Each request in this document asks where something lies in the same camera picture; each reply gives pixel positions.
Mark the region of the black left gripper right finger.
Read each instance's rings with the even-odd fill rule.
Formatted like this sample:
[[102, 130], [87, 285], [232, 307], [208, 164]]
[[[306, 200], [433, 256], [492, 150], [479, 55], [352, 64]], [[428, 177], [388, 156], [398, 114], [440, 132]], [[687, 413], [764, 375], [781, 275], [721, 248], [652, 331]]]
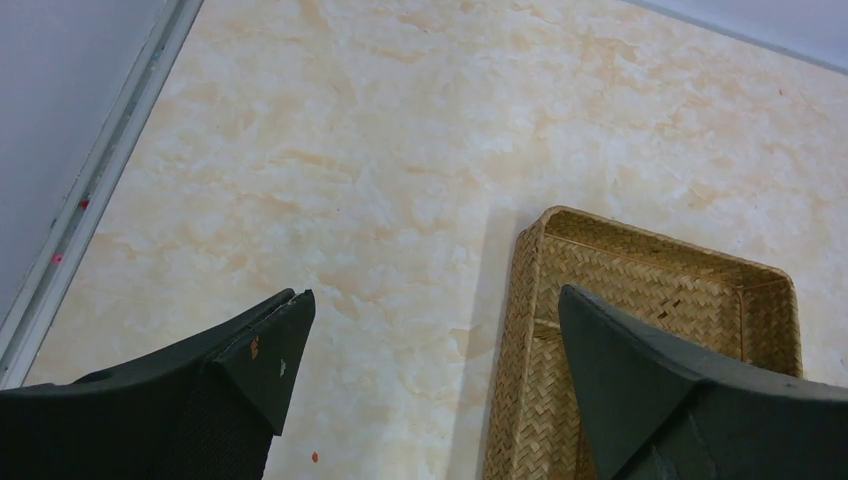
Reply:
[[847, 392], [702, 348], [561, 290], [581, 423], [603, 479], [843, 479]]

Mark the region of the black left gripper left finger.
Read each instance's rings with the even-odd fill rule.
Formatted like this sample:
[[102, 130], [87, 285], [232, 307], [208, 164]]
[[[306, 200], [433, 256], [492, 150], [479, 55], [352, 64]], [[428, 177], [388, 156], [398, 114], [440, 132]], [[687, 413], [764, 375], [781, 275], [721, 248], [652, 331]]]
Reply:
[[64, 385], [1, 394], [5, 479], [259, 479], [315, 320], [285, 289], [236, 317]]

